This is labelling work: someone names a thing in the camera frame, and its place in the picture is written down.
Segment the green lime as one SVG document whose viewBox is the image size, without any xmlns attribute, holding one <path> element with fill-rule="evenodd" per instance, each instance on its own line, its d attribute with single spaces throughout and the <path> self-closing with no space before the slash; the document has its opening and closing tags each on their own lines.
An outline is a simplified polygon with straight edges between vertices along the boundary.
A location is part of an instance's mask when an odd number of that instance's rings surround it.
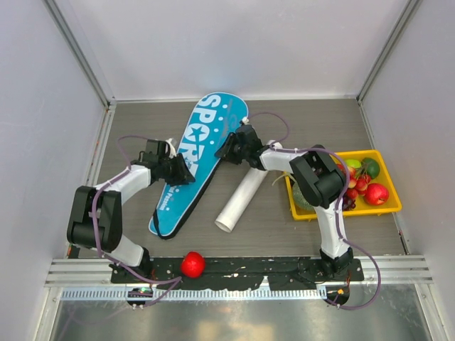
<svg viewBox="0 0 455 341">
<path fill-rule="evenodd" d="M 362 171 L 369 175 L 372 179 L 375 179 L 380 174 L 380 165 L 373 158 L 364 158 L 362 161 Z"/>
</svg>

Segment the blue sport racket bag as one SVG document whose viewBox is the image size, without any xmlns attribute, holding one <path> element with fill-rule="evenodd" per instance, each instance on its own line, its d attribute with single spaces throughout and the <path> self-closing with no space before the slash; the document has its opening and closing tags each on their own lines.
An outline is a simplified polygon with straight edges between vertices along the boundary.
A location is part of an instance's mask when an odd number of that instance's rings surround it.
<svg viewBox="0 0 455 341">
<path fill-rule="evenodd" d="M 234 132 L 249 109 L 240 97 L 226 92 L 207 94 L 193 108 L 178 145 L 195 182 L 166 184 L 149 222 L 149 231 L 172 239 L 195 209 L 210 184 L 220 159 L 215 153 Z"/>
</svg>

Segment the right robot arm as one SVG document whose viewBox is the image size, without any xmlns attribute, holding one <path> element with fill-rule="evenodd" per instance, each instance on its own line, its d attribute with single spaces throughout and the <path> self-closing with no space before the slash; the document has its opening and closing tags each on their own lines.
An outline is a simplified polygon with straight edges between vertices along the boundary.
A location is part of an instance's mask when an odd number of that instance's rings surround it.
<svg viewBox="0 0 455 341">
<path fill-rule="evenodd" d="M 343 195 L 346 175 L 333 160 L 335 153 L 321 145 L 311 148 L 282 148 L 273 141 L 263 144 L 255 129 L 247 124 L 228 135 L 215 155 L 223 161 L 261 171 L 290 174 L 304 199 L 315 209 L 321 233 L 321 270 L 326 278 L 337 280 L 353 260 L 343 221 Z"/>
</svg>

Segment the green netted melon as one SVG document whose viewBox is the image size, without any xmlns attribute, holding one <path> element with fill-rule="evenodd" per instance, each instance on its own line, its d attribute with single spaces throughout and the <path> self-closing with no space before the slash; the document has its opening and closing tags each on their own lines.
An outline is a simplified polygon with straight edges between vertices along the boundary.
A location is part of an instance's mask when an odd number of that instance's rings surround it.
<svg viewBox="0 0 455 341">
<path fill-rule="evenodd" d="M 301 210 L 306 210 L 313 212 L 314 207 L 305 199 L 298 183 L 292 185 L 292 197 L 294 199 L 294 204 Z"/>
</svg>

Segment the red cherry bunch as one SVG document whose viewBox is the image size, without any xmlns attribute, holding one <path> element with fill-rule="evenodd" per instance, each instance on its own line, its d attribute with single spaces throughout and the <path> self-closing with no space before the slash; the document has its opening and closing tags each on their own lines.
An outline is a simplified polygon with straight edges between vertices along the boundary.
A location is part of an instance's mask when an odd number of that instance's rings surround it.
<svg viewBox="0 0 455 341">
<path fill-rule="evenodd" d="M 366 165 L 361 163 L 359 168 L 348 166 L 349 182 L 346 196 L 355 200 L 359 196 L 366 194 L 368 185 L 371 182 L 371 177 L 367 173 Z"/>
</svg>

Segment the red apple in tray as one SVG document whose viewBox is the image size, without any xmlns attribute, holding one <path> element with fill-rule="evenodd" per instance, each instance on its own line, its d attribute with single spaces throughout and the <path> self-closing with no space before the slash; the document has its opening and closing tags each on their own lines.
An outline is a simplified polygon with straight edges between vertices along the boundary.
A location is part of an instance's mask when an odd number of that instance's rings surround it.
<svg viewBox="0 0 455 341">
<path fill-rule="evenodd" d="M 389 196 L 389 191 L 384 185 L 371 183 L 365 191 L 364 201 L 369 205 L 378 206 L 385 204 Z"/>
</svg>

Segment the white shuttlecock tube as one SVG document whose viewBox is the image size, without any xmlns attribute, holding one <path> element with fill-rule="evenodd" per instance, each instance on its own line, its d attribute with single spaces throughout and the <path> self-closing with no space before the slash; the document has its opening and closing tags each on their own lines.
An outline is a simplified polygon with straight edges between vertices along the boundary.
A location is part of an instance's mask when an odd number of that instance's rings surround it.
<svg viewBox="0 0 455 341">
<path fill-rule="evenodd" d="M 268 170 L 251 168 L 242 179 L 224 208 L 215 220 L 215 225 L 222 231 L 231 233 L 249 203 L 255 196 Z"/>
</svg>

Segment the yellow-green fruit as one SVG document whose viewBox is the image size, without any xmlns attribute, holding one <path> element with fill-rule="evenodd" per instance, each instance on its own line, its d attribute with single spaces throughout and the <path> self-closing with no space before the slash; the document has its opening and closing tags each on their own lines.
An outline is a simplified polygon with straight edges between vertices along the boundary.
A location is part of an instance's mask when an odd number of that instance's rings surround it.
<svg viewBox="0 0 455 341">
<path fill-rule="evenodd" d="M 354 168 L 354 169 L 359 169 L 362 167 L 362 163 L 359 160 L 355 160 L 352 158 L 345 159 L 345 163 L 348 167 Z"/>
</svg>

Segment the yellow plastic tray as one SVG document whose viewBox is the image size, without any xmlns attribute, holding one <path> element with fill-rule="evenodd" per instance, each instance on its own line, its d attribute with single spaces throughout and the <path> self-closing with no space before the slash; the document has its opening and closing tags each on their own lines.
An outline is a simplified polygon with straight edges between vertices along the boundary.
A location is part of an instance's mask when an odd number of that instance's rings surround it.
<svg viewBox="0 0 455 341">
<path fill-rule="evenodd" d="M 383 215 L 392 212 L 398 212 L 402 209 L 402 203 L 398 197 L 397 191 L 392 183 L 392 178 L 387 170 L 385 162 L 377 150 L 363 150 L 363 151 L 346 151 L 340 152 L 338 154 L 343 160 L 345 159 L 355 159 L 359 160 L 360 162 L 364 158 L 373 158 L 375 159 L 380 165 L 380 174 L 377 178 L 371 179 L 371 183 L 379 183 L 384 185 L 389 191 L 389 199 L 383 205 L 369 205 L 364 201 L 364 196 L 357 197 L 356 200 L 356 208 L 351 211 L 343 211 L 343 215 L 345 217 L 350 216 L 363 216 L 363 215 Z"/>
</svg>

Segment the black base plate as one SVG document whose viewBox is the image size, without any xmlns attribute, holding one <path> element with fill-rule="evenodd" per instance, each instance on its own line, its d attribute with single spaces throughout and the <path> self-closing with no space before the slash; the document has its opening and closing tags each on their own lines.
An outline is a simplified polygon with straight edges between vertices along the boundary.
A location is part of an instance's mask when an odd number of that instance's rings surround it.
<svg viewBox="0 0 455 341">
<path fill-rule="evenodd" d="M 155 258 L 147 278 L 161 282 L 159 289 L 171 285 L 163 281 L 181 277 L 176 290 L 202 291 L 255 291 L 263 280 L 268 280 L 273 291 L 315 289 L 318 284 L 329 282 L 360 282 L 364 280 L 359 259 L 337 274 L 329 274 L 319 258 L 311 257 L 220 257 L 207 258 L 200 277 L 189 278 L 181 273 L 182 258 Z"/>
</svg>

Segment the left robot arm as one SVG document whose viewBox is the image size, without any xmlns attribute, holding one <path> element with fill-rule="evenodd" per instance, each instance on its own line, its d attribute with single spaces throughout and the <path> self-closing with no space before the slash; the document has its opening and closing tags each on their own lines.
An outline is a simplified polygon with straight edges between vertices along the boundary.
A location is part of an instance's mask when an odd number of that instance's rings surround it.
<svg viewBox="0 0 455 341">
<path fill-rule="evenodd" d="M 138 283 L 150 279 L 149 251 L 124 235 L 122 207 L 138 192 L 160 180 L 168 185 L 188 185 L 195 181 L 172 139 L 148 139 L 139 157 L 130 161 L 121 173 L 96 186 L 80 186 L 70 212 L 68 242 L 108 257 L 116 268 L 123 268 Z"/>
</svg>

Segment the red apple on table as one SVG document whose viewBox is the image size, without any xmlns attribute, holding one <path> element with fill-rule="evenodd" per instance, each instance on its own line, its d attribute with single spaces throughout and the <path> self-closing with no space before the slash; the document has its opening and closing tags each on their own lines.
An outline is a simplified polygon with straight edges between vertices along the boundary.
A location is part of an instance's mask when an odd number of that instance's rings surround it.
<svg viewBox="0 0 455 341">
<path fill-rule="evenodd" d="M 189 278 L 198 278 L 205 270 L 205 259 L 195 251 L 190 251 L 181 263 L 181 273 Z"/>
</svg>

